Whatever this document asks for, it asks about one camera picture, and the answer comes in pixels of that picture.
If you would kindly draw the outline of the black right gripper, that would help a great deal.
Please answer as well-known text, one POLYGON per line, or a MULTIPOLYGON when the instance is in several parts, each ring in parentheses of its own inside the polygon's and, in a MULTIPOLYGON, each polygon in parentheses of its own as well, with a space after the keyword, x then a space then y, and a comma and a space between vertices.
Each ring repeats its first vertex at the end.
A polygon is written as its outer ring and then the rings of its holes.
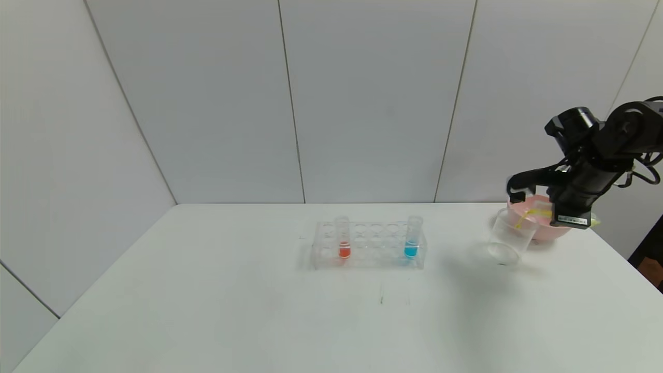
POLYGON ((550 225, 590 227, 594 203, 625 173, 624 168, 616 166, 616 162, 601 164, 582 159, 567 171, 553 172, 549 184, 550 225))

